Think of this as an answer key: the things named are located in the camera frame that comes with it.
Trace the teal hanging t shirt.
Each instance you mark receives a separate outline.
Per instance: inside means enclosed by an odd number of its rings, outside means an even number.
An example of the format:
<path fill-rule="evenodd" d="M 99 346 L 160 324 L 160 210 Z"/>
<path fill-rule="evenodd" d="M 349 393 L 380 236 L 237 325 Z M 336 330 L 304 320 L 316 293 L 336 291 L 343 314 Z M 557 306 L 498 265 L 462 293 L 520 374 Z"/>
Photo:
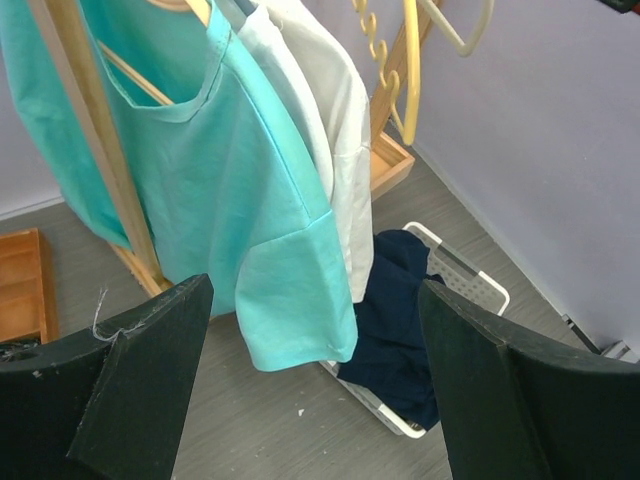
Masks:
<path fill-rule="evenodd" d="M 225 15 L 206 24 L 197 96 L 176 103 L 73 1 L 164 277 L 205 273 L 266 372 L 347 361 L 358 333 L 334 213 L 291 116 Z"/>

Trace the wooden clothes rack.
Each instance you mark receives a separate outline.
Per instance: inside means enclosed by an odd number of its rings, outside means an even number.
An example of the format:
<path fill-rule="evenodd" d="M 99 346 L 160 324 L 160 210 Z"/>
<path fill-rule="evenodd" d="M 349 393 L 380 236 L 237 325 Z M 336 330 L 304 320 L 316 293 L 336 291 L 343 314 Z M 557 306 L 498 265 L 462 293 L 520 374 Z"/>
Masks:
<path fill-rule="evenodd" d="M 415 2 L 420 14 L 421 46 L 432 26 L 451 32 L 438 2 Z M 161 272 L 77 5 L 73 1 L 31 1 L 28 6 L 131 245 L 117 246 L 114 251 L 147 294 L 154 297 L 168 289 L 170 283 Z M 372 135 L 373 199 L 380 198 L 409 175 L 415 159 L 406 148 L 392 118 L 377 138 Z"/>

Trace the navy t shirt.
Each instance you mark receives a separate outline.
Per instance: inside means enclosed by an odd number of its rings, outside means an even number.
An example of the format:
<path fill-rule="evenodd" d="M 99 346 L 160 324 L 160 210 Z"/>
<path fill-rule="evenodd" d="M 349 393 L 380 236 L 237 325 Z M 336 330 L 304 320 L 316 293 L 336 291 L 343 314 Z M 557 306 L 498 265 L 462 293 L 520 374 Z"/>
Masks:
<path fill-rule="evenodd" d="M 358 341 L 338 378 L 369 389 L 405 420 L 429 430 L 438 407 L 419 313 L 430 249 L 406 230 L 386 230 L 373 238 L 374 260 L 364 298 L 354 305 Z"/>

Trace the wooden compartment tray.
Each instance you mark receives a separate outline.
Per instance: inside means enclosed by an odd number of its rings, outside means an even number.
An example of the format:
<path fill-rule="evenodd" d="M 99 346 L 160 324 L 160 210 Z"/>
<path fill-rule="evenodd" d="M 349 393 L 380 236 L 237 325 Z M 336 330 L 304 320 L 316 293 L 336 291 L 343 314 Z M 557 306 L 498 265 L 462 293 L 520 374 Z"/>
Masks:
<path fill-rule="evenodd" d="M 59 338 L 49 242 L 38 229 L 1 236 L 1 340 Z"/>

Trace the white perforated plastic basket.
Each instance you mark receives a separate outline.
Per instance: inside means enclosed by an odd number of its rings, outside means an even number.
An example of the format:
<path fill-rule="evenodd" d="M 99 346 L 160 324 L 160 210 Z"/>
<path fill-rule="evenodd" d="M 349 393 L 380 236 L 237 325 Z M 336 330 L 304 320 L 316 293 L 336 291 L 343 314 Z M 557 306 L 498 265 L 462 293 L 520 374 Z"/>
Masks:
<path fill-rule="evenodd" d="M 401 230 L 412 233 L 430 249 L 428 274 L 441 275 L 445 281 L 443 285 L 484 309 L 497 315 L 504 313 L 510 302 L 509 293 L 504 287 L 486 273 L 473 269 L 462 257 L 447 249 L 443 241 L 422 224 L 409 222 Z M 339 379 L 341 364 L 326 361 L 323 366 L 388 429 L 397 435 L 414 439 L 425 434 L 426 429 L 397 415 L 369 389 Z"/>

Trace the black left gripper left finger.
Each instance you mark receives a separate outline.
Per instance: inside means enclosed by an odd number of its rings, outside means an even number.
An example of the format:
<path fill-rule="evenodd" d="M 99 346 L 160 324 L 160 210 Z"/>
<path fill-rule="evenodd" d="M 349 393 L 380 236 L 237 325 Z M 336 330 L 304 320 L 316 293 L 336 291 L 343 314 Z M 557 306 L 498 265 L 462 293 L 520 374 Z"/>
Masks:
<path fill-rule="evenodd" d="M 2 478 L 171 478 L 213 296 L 192 276 L 3 361 Z"/>

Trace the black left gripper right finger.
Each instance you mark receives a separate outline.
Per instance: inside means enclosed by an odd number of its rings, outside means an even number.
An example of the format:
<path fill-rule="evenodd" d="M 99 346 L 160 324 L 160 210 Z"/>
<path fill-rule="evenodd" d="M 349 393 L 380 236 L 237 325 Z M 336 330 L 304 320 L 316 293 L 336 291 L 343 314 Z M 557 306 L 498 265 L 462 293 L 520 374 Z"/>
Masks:
<path fill-rule="evenodd" d="M 457 479 L 635 479 L 639 368 L 565 345 L 446 286 L 419 290 Z"/>

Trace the light blue hanging t shirt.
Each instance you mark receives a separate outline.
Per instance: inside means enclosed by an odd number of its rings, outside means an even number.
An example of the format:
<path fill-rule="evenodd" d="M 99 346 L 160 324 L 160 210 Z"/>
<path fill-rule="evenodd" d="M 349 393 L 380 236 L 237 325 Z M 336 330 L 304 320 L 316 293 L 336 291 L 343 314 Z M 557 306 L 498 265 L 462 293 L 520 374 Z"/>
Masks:
<path fill-rule="evenodd" d="M 241 42 L 271 83 L 297 127 L 325 193 L 334 190 L 333 159 L 310 86 L 266 7 L 245 11 L 234 1 L 217 1 Z"/>

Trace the white hanging t shirt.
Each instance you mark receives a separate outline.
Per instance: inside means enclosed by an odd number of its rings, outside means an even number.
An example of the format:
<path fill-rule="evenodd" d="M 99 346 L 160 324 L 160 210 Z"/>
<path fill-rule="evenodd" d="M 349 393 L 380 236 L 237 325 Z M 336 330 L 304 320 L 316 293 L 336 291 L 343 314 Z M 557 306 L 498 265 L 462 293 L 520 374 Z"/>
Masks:
<path fill-rule="evenodd" d="M 331 152 L 330 204 L 352 300 L 363 300 L 373 264 L 369 98 L 350 55 L 300 1 L 264 1 L 316 101 Z"/>

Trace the wooden hanger with teal shirt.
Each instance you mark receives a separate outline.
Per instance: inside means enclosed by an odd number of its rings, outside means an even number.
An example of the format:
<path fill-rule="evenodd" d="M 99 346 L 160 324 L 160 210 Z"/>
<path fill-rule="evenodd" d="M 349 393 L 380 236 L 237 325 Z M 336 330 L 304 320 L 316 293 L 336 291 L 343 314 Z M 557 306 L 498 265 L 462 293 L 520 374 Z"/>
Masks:
<path fill-rule="evenodd" d="M 208 66 L 206 24 L 184 3 L 99 1 L 101 39 L 171 100 L 200 92 Z"/>

